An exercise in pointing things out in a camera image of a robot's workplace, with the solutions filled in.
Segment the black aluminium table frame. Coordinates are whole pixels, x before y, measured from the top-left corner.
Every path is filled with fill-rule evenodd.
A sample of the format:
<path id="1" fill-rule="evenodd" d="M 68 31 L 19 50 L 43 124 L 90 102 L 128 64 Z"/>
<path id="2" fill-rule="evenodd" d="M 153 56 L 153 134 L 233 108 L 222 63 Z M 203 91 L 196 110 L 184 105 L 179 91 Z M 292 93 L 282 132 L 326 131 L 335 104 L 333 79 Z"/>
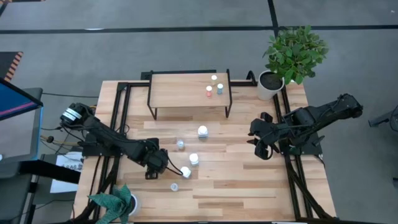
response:
<path id="1" fill-rule="evenodd" d="M 120 158 L 116 185 L 126 184 L 141 202 L 132 222 L 292 221 L 315 214 L 301 191 L 290 191 L 283 155 L 264 161 L 246 142 L 253 119 L 262 112 L 284 112 L 281 97 L 262 101 L 256 87 L 233 86 L 228 117 L 223 108 L 163 108 L 154 119 L 147 106 L 147 80 L 133 81 L 128 100 L 117 94 L 117 87 L 116 81 L 101 86 L 96 116 L 104 124 L 111 122 L 119 100 L 127 105 L 129 138 L 158 138 L 176 167 L 190 167 L 192 153 L 199 158 L 189 179 L 166 170 L 156 180 L 146 180 L 145 168 Z M 198 137 L 202 125 L 208 128 L 207 138 Z M 185 143 L 182 151 L 179 139 Z M 170 189 L 172 183 L 178 184 L 177 192 Z"/>

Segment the white paper sheet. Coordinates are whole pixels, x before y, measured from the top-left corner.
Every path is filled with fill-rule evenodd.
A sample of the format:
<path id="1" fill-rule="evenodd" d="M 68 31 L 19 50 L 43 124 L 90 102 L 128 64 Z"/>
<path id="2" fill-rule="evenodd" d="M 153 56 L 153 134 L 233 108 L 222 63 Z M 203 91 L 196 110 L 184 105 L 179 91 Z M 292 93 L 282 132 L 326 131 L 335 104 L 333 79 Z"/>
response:
<path id="1" fill-rule="evenodd" d="M 82 152 L 68 152 L 65 156 L 57 156 L 56 165 L 81 172 L 83 168 Z M 60 180 L 52 180 L 50 187 L 51 194 L 76 192 L 78 184 L 68 183 Z"/>

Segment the wooden shelf black metal frame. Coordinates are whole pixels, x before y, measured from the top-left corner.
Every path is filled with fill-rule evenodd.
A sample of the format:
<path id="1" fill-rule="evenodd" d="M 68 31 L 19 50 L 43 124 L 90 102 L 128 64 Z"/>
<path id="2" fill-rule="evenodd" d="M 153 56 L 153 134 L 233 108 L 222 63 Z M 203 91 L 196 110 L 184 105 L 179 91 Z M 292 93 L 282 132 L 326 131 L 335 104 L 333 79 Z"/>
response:
<path id="1" fill-rule="evenodd" d="M 211 76 L 218 77 L 211 85 Z M 217 84 L 224 85 L 223 93 L 217 94 Z M 206 96 L 206 87 L 212 86 L 212 96 Z M 230 72 L 203 71 L 149 72 L 147 106 L 154 119 L 159 108 L 223 107 L 226 117 L 233 104 Z"/>

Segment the black chair base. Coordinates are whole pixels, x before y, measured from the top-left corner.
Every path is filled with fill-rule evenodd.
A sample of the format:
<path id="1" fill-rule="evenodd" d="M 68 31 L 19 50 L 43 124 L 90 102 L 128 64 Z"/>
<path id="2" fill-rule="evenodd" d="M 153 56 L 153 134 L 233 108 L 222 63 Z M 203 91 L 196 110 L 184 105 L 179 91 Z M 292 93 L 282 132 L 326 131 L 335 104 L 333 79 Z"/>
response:
<path id="1" fill-rule="evenodd" d="M 398 133 L 398 105 L 392 111 L 368 121 L 371 128 L 378 127 L 382 123 L 388 123 L 390 128 Z"/>

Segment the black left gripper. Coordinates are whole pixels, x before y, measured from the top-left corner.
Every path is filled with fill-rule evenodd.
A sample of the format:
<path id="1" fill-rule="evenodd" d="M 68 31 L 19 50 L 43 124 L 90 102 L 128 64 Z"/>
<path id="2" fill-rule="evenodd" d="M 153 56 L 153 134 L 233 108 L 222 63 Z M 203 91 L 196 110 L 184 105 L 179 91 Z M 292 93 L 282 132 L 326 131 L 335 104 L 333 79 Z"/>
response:
<path id="1" fill-rule="evenodd" d="M 147 167 L 145 179 L 157 179 L 159 174 L 163 174 L 168 166 L 168 152 L 159 147 L 159 140 L 157 138 L 142 140 L 141 144 L 143 152 L 139 157 L 139 164 L 142 167 Z"/>

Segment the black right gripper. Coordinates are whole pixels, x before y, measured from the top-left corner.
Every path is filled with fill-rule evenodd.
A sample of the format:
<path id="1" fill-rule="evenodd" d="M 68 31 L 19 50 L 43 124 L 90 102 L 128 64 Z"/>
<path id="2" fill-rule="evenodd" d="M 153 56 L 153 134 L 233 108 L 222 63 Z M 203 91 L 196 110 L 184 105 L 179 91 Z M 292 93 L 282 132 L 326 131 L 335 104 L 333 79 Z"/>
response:
<path id="1" fill-rule="evenodd" d="M 251 129 L 248 136 L 254 136 L 254 139 L 246 141 L 255 145 L 254 154 L 262 160 L 269 160 L 273 153 L 280 153 L 276 146 L 274 138 L 276 137 L 276 125 L 272 122 L 273 117 L 266 112 L 262 112 L 260 118 L 251 122 Z"/>

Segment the black orange striped mat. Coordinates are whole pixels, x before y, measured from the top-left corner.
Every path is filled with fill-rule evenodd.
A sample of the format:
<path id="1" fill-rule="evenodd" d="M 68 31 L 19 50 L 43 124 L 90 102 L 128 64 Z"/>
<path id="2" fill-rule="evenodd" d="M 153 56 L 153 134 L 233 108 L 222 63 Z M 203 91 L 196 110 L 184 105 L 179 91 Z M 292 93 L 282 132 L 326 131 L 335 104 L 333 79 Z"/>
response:
<path id="1" fill-rule="evenodd" d="M 0 79 L 12 80 L 23 55 L 23 52 L 0 52 Z"/>

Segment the teal plant in white pot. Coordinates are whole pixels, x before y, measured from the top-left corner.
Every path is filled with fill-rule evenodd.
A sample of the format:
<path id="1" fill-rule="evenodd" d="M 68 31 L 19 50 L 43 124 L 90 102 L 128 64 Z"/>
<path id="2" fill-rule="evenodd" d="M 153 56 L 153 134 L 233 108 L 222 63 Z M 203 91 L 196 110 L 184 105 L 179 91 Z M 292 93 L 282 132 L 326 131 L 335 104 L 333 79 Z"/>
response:
<path id="1" fill-rule="evenodd" d="M 95 224 L 110 224 L 119 219 L 120 224 L 128 224 L 129 217 L 136 215 L 141 209 L 138 197 L 131 193 L 127 185 L 120 189 L 114 188 L 111 194 L 90 195 L 89 199 L 106 209 L 106 213 Z"/>

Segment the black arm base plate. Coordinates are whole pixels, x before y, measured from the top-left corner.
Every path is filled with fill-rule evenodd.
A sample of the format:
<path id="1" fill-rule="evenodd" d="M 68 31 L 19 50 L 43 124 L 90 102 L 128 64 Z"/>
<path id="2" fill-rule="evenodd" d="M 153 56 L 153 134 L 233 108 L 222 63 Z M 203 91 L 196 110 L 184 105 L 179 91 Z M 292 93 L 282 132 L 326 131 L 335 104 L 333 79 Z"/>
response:
<path id="1" fill-rule="evenodd" d="M 320 142 L 324 136 L 313 133 L 297 139 L 283 139 L 279 141 L 279 147 L 282 152 L 287 151 L 290 155 L 320 155 L 322 147 Z"/>
<path id="2" fill-rule="evenodd" d="M 99 142 L 92 134 L 87 134 L 84 141 L 78 145 L 83 148 L 83 156 L 122 156 L 124 153 L 116 146 L 108 146 Z"/>

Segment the black stand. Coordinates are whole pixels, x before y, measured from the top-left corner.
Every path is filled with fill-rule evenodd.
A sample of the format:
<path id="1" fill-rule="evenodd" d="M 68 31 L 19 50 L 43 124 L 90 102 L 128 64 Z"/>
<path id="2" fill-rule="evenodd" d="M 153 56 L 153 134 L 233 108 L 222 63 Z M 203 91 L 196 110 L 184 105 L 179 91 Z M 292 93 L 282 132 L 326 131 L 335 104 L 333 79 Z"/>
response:
<path id="1" fill-rule="evenodd" d="M 0 163 L 0 224 L 20 222 L 33 175 L 73 184 L 80 179 L 78 171 L 41 160 Z"/>

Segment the computer monitor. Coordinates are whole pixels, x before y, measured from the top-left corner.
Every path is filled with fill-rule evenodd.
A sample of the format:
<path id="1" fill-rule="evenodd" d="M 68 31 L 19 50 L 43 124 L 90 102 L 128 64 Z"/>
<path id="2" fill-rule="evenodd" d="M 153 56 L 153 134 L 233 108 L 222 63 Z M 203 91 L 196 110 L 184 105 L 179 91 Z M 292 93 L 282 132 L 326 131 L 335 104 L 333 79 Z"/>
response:
<path id="1" fill-rule="evenodd" d="M 0 79 L 0 164 L 36 160 L 42 88 L 20 89 Z"/>

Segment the green plant in white pot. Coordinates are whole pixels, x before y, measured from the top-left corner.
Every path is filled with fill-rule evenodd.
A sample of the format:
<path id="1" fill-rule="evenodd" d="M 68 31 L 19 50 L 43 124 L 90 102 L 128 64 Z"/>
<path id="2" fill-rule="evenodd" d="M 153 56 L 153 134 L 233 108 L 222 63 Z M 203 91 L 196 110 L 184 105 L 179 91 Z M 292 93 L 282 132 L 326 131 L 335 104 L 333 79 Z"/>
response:
<path id="1" fill-rule="evenodd" d="M 269 46 L 263 56 L 267 57 L 268 71 L 260 75 L 259 84 L 270 91 L 279 91 L 283 86 L 316 76 L 315 67 L 323 63 L 329 51 L 327 43 L 312 32 L 312 27 L 288 28 L 269 37 Z"/>

